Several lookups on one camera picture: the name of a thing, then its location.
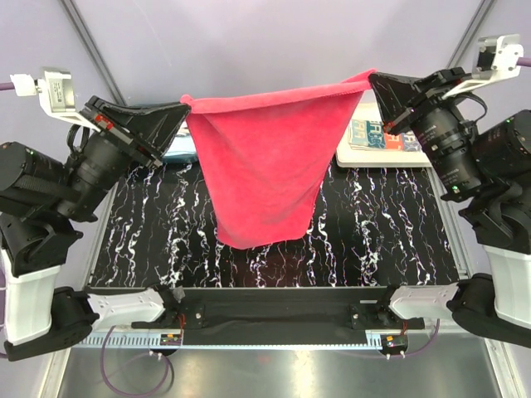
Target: stainless steel surface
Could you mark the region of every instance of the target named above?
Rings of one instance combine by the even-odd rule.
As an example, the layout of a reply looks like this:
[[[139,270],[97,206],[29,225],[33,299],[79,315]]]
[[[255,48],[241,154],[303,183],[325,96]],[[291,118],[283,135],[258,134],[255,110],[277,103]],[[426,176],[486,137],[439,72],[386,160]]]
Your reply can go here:
[[[77,6],[72,0],[59,0],[59,3],[63,6],[68,19],[70,20],[74,30],[76,31],[78,37],[81,40],[81,44],[85,48],[90,59],[94,63],[94,67],[100,74],[101,79],[105,82],[109,91],[113,97],[113,100],[117,104],[125,105],[124,96],[119,90],[119,87],[114,81],[114,77],[109,71],[107,64],[105,64],[104,59],[100,54],[100,50],[97,45],[94,43],[94,39],[90,34],[89,30],[86,27],[83,17],[80,15]]]
[[[415,336],[417,346],[427,337]],[[136,350],[109,350],[108,373],[137,355]],[[101,381],[100,351],[74,349],[59,397],[116,397]],[[407,396],[412,398],[500,397],[493,382],[482,340],[441,335],[419,357],[387,362],[359,359],[343,352],[176,352],[173,384],[161,397],[284,398]],[[115,386],[131,393],[153,388],[163,364],[143,358],[111,377]]]
[[[489,16],[490,11],[494,8],[495,4],[496,0],[481,0],[481,3],[477,10],[475,10],[475,14],[470,20],[468,27],[465,29],[463,37],[459,40],[459,44],[451,55],[451,58],[446,65],[447,68],[459,66],[465,53],[471,47],[474,47],[477,33],[480,31],[483,21]]]

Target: metal bracket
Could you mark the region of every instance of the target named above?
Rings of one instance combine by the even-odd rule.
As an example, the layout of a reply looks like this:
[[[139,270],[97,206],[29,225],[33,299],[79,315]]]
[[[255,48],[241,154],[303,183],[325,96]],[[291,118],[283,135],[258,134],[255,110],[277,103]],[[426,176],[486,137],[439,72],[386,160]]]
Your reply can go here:
[[[386,322],[381,318],[380,305],[377,303],[357,303],[349,308],[352,329],[370,330],[372,332],[381,330],[389,332],[391,330],[401,331],[404,321],[400,318],[387,318]],[[407,328],[413,330],[424,329],[424,320],[422,318],[413,318],[407,320]]]
[[[184,329],[201,329],[205,324],[205,304],[184,303],[179,313],[185,317]]]

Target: black marble surface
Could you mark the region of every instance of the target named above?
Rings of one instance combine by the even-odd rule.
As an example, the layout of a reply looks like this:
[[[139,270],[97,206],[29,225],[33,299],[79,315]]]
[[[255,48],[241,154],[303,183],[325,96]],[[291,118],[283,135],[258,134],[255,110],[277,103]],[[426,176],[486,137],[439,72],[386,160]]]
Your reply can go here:
[[[216,239],[198,163],[119,182],[92,287],[356,286],[458,280],[425,169],[331,164],[305,237],[249,250]]]

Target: book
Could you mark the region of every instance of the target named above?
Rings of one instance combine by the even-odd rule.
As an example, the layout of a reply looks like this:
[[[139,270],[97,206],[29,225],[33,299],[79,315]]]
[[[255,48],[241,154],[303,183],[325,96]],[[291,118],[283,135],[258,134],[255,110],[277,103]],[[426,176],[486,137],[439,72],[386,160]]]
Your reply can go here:
[[[430,167],[415,134],[383,132],[376,103],[359,104],[336,150],[340,167]]]

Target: red towel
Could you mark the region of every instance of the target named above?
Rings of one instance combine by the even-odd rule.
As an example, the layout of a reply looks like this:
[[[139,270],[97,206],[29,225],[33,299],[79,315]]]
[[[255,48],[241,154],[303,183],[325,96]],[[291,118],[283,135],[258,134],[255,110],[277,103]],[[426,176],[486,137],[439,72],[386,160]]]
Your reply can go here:
[[[220,242],[246,249],[299,239],[324,174],[374,70],[336,85],[193,99],[188,127]]]

